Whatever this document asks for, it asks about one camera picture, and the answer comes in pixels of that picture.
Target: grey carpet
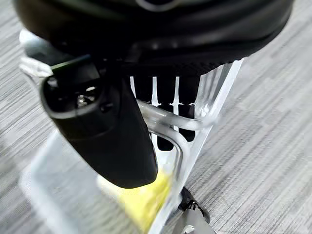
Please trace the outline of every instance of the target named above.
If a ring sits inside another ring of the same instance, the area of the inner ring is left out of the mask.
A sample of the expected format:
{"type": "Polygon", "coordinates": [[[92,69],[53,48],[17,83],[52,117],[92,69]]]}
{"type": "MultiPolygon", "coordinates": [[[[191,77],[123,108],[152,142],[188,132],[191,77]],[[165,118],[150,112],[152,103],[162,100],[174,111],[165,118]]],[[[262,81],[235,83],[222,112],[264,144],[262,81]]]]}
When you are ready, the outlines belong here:
{"type": "MultiPolygon", "coordinates": [[[[298,0],[283,33],[245,60],[187,183],[219,234],[312,234],[311,12],[311,0],[298,0]]],[[[20,171],[52,129],[17,68],[20,29],[10,2],[0,0],[0,233],[47,234],[18,187],[20,171]]],[[[94,222],[87,211],[100,212],[101,202],[81,204],[82,225],[94,222]]],[[[75,201],[64,206],[69,215],[78,209],[75,201]]],[[[103,227],[115,221],[103,218],[84,233],[111,233],[103,227]]],[[[135,232],[127,225],[124,233],[135,232]]]]}

